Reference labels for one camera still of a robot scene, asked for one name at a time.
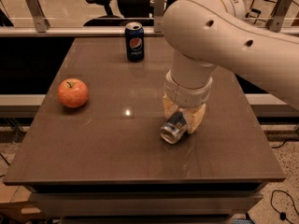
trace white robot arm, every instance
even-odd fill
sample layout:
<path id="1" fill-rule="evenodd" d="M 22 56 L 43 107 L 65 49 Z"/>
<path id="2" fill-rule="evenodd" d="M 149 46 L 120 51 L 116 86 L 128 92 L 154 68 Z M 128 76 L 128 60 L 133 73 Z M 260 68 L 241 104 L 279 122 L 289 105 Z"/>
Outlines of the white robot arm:
<path id="1" fill-rule="evenodd" d="M 165 115 L 180 109 L 191 111 L 193 119 L 200 116 L 187 120 L 188 133 L 203 117 L 216 65 L 299 109 L 299 39 L 256 28 L 244 17 L 242 0 L 178 0 L 164 14 L 164 37 L 175 49 L 165 82 Z M 164 126 L 162 138 L 176 143 L 179 135 L 170 131 Z"/>

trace soda can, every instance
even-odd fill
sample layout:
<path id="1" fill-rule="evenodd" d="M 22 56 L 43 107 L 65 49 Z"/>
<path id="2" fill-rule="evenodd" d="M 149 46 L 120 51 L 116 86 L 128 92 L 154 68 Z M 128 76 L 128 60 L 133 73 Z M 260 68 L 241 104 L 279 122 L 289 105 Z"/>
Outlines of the soda can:
<path id="1" fill-rule="evenodd" d="M 174 145 L 188 129 L 187 121 L 181 111 L 175 112 L 160 129 L 164 141 Z"/>
<path id="2" fill-rule="evenodd" d="M 125 27 L 125 43 L 127 57 L 130 62 L 140 62 L 144 59 L 144 30 L 140 23 L 130 22 Z"/>

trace red apple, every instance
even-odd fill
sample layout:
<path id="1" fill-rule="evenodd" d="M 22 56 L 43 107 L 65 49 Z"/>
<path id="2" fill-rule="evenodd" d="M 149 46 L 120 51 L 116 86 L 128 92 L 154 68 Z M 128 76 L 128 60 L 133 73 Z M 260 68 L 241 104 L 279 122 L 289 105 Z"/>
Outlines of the red apple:
<path id="1" fill-rule="evenodd" d="M 58 99 L 67 107 L 81 107 L 88 99 L 88 88 L 83 81 L 68 78 L 58 86 Z"/>

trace brown table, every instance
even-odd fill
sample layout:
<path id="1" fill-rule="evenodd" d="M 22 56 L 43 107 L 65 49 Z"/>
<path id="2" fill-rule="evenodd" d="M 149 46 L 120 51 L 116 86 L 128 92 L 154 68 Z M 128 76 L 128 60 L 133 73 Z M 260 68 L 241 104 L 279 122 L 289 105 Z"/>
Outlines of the brown table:
<path id="1" fill-rule="evenodd" d="M 162 37 L 146 37 L 145 60 L 129 63 L 123 37 L 77 38 L 4 182 L 30 187 L 49 216 L 249 210 L 261 199 L 259 189 L 285 175 L 234 74 L 214 71 L 205 118 L 193 135 L 176 145 L 160 137 L 172 51 Z M 67 77 L 89 87 L 80 109 L 57 100 Z"/>

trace chair armrest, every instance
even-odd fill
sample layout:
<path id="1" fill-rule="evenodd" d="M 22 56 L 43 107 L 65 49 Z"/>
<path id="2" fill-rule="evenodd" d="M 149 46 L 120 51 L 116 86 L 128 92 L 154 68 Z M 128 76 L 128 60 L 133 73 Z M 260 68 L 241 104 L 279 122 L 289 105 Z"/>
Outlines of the chair armrest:
<path id="1" fill-rule="evenodd" d="M 97 5 L 101 5 L 101 6 L 109 5 L 110 1 L 112 1 L 112 0 L 86 0 L 86 2 L 89 4 L 97 4 Z"/>

